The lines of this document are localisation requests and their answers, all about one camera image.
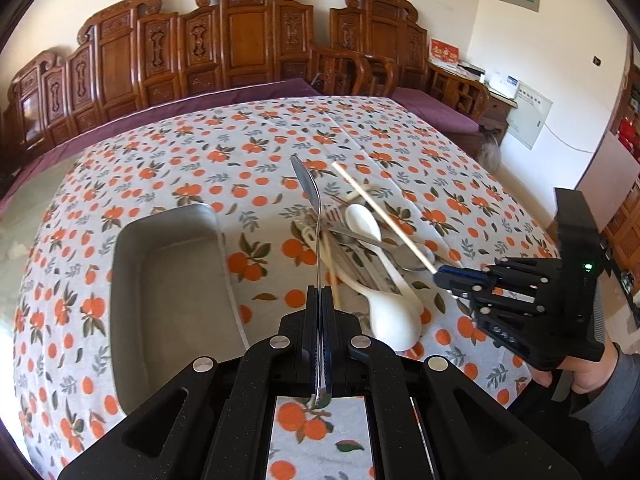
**gray tray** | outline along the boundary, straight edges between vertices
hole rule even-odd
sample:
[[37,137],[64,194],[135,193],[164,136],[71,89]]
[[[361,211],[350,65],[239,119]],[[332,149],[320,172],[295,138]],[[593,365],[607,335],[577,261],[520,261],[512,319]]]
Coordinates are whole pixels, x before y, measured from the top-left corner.
[[126,413],[196,357],[222,362],[244,354],[248,343],[209,206],[171,209],[122,230],[113,261],[110,339],[116,393]]

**white ladle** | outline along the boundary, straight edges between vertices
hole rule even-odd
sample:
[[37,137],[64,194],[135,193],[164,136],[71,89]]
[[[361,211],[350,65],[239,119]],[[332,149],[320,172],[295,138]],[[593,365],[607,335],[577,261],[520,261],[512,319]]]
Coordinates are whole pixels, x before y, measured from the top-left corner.
[[[302,237],[313,250],[316,246],[316,233],[313,229],[304,228]],[[328,259],[322,245],[320,245],[319,258],[328,266]],[[338,266],[335,266],[335,272],[345,285],[369,301],[371,331],[376,339],[389,345],[395,352],[408,350],[418,342],[422,330],[420,316],[415,313],[413,305],[407,298],[361,285]]]
[[[347,222],[349,229],[352,231],[369,236],[375,240],[382,240],[382,233],[380,232],[380,227],[376,222],[376,219],[371,214],[366,207],[361,204],[351,204],[344,212],[344,220]],[[376,256],[380,259],[383,267],[385,267],[386,272],[389,273],[391,280],[396,284],[396,287],[400,291],[407,300],[411,303],[414,310],[420,316],[422,311],[424,310],[424,306],[422,302],[416,296],[413,289],[409,286],[409,284],[404,280],[402,274],[398,272],[396,266],[391,263],[391,260],[386,256],[385,251],[380,247],[376,247],[371,244],[366,244],[361,242],[367,249],[376,253]]]

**bolt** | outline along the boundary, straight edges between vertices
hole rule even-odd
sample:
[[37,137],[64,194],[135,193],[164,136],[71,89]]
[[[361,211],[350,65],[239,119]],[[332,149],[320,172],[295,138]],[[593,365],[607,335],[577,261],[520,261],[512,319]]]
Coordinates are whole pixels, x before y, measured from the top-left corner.
[[289,338],[285,335],[275,335],[271,339],[269,339],[269,344],[271,348],[286,348],[289,346]]
[[444,358],[436,355],[427,361],[429,368],[434,372],[443,372],[449,366],[449,362]]
[[365,335],[355,335],[351,338],[351,344],[356,348],[366,348],[371,345],[371,339]]
[[213,368],[213,359],[211,357],[198,357],[193,362],[193,369],[197,372],[208,372]]

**tablecloth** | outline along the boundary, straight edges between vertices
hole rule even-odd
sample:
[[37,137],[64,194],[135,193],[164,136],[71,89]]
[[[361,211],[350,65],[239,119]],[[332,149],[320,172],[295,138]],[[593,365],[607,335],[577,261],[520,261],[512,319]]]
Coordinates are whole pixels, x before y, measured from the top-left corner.
[[[308,201],[293,153],[327,194],[348,185],[339,161],[415,242],[462,266],[501,256],[556,256],[546,233],[457,146],[382,98],[288,98],[213,108],[143,126],[86,150],[38,230],[15,314],[15,384],[31,459],[55,478],[124,417],[110,362],[109,296],[116,238],[129,222],[194,202],[217,213],[249,342],[276,333],[305,304],[314,254],[294,222]],[[475,329],[468,309],[430,275],[408,276],[424,301],[420,342],[507,406],[529,374]],[[340,288],[367,329],[363,297]],[[372,476],[362,399],[278,399],[269,478]]]

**tile floor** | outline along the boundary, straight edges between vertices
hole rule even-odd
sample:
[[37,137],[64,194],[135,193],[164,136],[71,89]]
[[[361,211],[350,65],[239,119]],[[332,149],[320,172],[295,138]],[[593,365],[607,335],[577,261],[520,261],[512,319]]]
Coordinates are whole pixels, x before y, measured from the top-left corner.
[[[18,402],[13,388],[14,311],[22,271],[36,230],[45,209],[65,173],[73,165],[70,158],[40,174],[15,194],[10,206],[0,218],[0,418],[24,449],[18,421]],[[640,352],[640,330],[633,321],[631,311],[620,284],[614,275],[600,278],[607,331],[623,351]]]

